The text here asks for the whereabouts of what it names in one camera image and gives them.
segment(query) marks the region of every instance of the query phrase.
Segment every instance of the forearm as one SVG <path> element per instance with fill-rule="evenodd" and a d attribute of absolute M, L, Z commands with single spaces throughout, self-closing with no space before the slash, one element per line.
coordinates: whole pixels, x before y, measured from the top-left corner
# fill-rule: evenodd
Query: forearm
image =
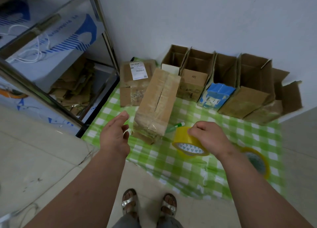
<path fill-rule="evenodd" d="M 27 225 L 105 227 L 117 194 L 125 157 L 100 150 L 82 172 Z"/>
<path fill-rule="evenodd" d="M 226 172 L 242 227 L 312 227 L 258 173 L 244 154 L 232 150 L 218 159 Z"/>

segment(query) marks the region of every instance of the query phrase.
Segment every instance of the white tile floor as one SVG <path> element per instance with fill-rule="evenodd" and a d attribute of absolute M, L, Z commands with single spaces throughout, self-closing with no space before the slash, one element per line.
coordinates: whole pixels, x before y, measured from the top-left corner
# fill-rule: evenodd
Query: white tile floor
<path fill-rule="evenodd" d="M 3 107 L 0 107 L 0 120 L 0 216 L 31 202 L 42 209 L 87 165 L 91 157 L 81 163 L 85 157 L 90 152 L 97 152 L 81 139 L 62 134 L 49 125 Z M 296 125 L 290 120 L 286 127 Z M 285 130 L 284 126 L 283 131 L 287 139 L 295 141 L 296 136 L 287 133 L 293 131 Z M 310 143 L 305 152 L 294 146 L 294 143 L 298 146 L 298 142 L 287 140 L 284 163 L 289 202 L 317 226 L 317 156 L 313 156 L 315 151 L 310 151 L 315 149 L 317 138 L 311 139 L 310 142 L 305 141 L 305 144 Z M 155 227 L 161 199 L 166 192 L 176 196 L 176 218 L 184 227 L 240 227 L 232 202 L 184 198 L 129 162 L 125 164 L 108 227 L 121 217 L 121 197 L 131 187 L 139 195 L 143 227 Z M 27 214 L 23 224 L 33 216 L 34 210 Z M 20 217 L 13 220 L 12 227 L 17 227 L 19 222 Z"/>

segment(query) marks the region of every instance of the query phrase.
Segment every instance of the green pen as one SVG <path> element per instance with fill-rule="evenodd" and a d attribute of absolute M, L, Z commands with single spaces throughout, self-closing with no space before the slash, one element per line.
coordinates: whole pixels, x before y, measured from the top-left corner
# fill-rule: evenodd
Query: green pen
<path fill-rule="evenodd" d="M 180 122 L 178 124 L 175 124 L 173 127 L 166 129 L 165 133 L 172 132 L 172 131 L 176 130 L 176 128 L 182 127 L 182 126 L 185 126 L 184 122 Z"/>

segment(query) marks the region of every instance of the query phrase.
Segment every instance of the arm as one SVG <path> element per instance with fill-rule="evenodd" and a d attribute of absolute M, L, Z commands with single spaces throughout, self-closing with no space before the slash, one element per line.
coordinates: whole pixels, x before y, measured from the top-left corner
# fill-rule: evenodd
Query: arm
<path fill-rule="evenodd" d="M 199 121 L 188 134 L 198 138 L 223 165 L 242 227 L 312 228 L 230 143 L 216 123 Z"/>
<path fill-rule="evenodd" d="M 130 152 L 128 118 L 124 111 L 108 122 L 100 134 L 100 151 L 26 228 L 107 226 Z"/>

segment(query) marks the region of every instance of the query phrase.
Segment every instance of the left hand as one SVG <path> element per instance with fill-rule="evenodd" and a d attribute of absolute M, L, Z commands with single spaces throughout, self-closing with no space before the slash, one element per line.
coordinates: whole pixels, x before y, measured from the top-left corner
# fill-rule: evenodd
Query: left hand
<path fill-rule="evenodd" d="M 125 157 L 130 153 L 128 145 L 129 132 L 126 130 L 129 125 L 124 123 L 129 119 L 126 111 L 121 112 L 118 116 L 110 120 L 100 133 L 100 150 L 106 152 L 119 152 Z"/>

